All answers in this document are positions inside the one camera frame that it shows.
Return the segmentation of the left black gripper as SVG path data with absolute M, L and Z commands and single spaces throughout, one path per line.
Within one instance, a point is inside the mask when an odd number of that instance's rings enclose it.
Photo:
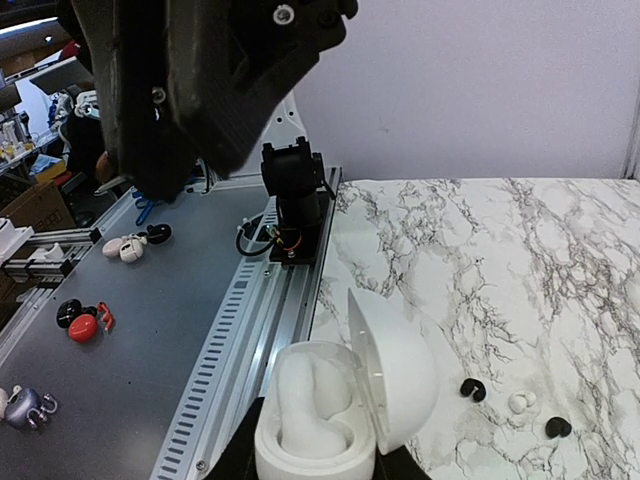
M 60 1 L 94 78 L 115 171 L 171 200 L 198 160 L 243 167 L 276 106 L 346 37 L 334 1 Z

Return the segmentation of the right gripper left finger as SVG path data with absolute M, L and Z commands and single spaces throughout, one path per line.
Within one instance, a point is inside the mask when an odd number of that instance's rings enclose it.
M 258 480 L 254 436 L 264 404 L 256 398 L 205 480 Z

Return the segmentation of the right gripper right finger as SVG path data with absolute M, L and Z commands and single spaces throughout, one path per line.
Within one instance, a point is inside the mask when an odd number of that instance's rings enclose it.
M 430 480 L 430 476 L 402 446 L 386 455 L 376 450 L 374 480 Z

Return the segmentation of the white earbud charging case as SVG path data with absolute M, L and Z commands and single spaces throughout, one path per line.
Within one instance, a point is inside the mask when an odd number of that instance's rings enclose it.
M 351 344 L 279 351 L 254 435 L 260 479 L 371 479 L 377 455 L 404 446 L 439 396 L 434 354 L 401 312 L 347 293 Z

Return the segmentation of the white earbud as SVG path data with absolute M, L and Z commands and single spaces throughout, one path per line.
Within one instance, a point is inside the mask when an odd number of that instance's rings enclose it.
M 302 459 L 327 459 L 348 449 L 347 436 L 329 420 L 353 397 L 336 365 L 312 352 L 294 352 L 276 376 L 281 448 Z
M 536 403 L 537 395 L 529 390 L 514 392 L 508 400 L 510 410 L 516 415 L 523 414 L 534 407 Z

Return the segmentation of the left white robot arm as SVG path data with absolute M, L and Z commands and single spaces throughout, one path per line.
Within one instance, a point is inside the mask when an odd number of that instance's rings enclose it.
M 204 161 L 220 177 L 303 132 L 292 92 L 342 43 L 354 1 L 60 1 L 92 74 L 101 181 L 170 201 Z

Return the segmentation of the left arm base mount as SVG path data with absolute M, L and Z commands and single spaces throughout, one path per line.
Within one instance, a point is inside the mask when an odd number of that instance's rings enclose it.
M 336 199 L 322 155 L 312 150 L 304 136 L 280 148 L 265 143 L 261 175 L 268 195 L 275 199 L 276 222 L 265 227 L 266 244 L 254 250 L 242 246 L 249 223 L 239 226 L 237 252 L 246 258 L 267 254 L 281 265 L 315 264 L 321 235 L 329 224 L 329 203 Z

